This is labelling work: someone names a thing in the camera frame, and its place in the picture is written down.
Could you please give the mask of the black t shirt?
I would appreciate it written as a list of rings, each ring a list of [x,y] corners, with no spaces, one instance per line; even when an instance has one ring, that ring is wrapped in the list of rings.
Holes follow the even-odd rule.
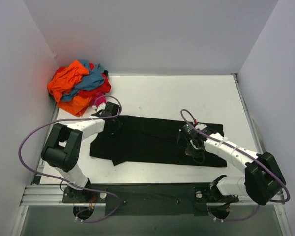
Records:
[[[123,162],[190,165],[224,168],[222,158],[193,150],[181,133],[183,121],[118,116],[105,122],[104,130],[90,144],[90,156]]]

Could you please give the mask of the orange t shirt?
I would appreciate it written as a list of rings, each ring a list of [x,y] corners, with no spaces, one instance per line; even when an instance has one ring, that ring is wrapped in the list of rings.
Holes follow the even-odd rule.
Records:
[[[52,80],[47,84],[47,90],[57,106],[70,114],[81,117],[86,111],[90,98],[72,98],[71,101],[62,101],[64,95],[69,95],[73,88],[82,81],[82,77],[89,75],[89,71],[77,60],[68,67],[60,67]]]

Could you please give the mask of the red t shirt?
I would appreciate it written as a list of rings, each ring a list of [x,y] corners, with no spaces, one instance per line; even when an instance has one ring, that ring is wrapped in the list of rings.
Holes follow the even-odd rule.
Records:
[[[81,90],[81,91],[79,91],[79,93],[76,96],[79,96],[81,98],[92,98],[98,92],[109,93],[111,90],[111,85],[108,81],[108,77],[107,77],[106,73],[107,73],[106,70],[104,71],[104,73],[102,73],[102,75],[105,79],[105,81],[102,85],[100,85],[98,88],[91,90],[91,91]]]

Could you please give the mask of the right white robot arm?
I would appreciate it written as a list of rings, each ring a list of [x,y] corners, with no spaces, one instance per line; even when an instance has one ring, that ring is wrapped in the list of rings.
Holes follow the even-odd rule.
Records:
[[[221,201],[228,195],[240,195],[265,205],[272,202],[286,185],[274,156],[268,152],[260,154],[242,148],[202,123],[195,126],[186,124],[180,133],[187,142],[187,155],[212,154],[243,173],[242,177],[222,175],[214,180],[209,194],[215,201]]]

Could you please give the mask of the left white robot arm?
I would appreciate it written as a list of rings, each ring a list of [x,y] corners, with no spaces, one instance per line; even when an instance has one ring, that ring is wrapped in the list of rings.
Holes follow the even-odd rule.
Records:
[[[104,131],[110,121],[116,121],[122,106],[107,102],[89,118],[75,123],[53,125],[41,153],[41,158],[54,167],[69,187],[74,189],[74,197],[81,203],[91,198],[88,188],[90,181],[78,165],[81,143],[84,139]]]

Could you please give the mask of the pink t shirt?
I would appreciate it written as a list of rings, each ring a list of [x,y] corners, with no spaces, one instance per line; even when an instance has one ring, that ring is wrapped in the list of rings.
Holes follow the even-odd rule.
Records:
[[[106,104],[107,103],[107,100],[106,100],[106,97],[104,96],[105,94],[102,93],[102,92],[98,92],[96,93],[93,98],[92,98],[92,101],[90,102],[90,105],[91,106],[99,106],[101,105],[102,103]]]

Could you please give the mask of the aluminium frame rail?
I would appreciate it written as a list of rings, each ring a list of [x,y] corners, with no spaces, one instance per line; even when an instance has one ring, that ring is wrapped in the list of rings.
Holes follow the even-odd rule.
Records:
[[[63,192],[58,185],[27,185],[24,189],[20,206],[87,206],[88,203],[64,203]],[[275,200],[282,200],[284,193],[281,190],[275,195]],[[234,205],[256,205],[247,196],[239,196]]]

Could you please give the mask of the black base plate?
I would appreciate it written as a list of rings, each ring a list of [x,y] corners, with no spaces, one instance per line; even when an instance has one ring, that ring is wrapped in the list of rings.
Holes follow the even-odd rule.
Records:
[[[206,216],[210,211],[228,215],[236,195],[223,196],[209,183],[91,184],[97,193],[64,189],[64,203],[105,204],[105,214],[114,216]]]

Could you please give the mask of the blue t shirt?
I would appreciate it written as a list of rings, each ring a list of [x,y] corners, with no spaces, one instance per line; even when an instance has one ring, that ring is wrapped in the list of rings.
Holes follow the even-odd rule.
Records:
[[[94,68],[91,69],[90,63],[87,60],[80,59],[78,60],[78,62],[89,71],[89,74],[84,75],[82,77],[82,80],[77,85],[75,85],[68,94],[63,93],[61,98],[62,102],[71,101],[73,97],[76,96],[81,90],[94,90],[102,85],[105,81],[102,75],[105,69],[101,64],[95,64]]]

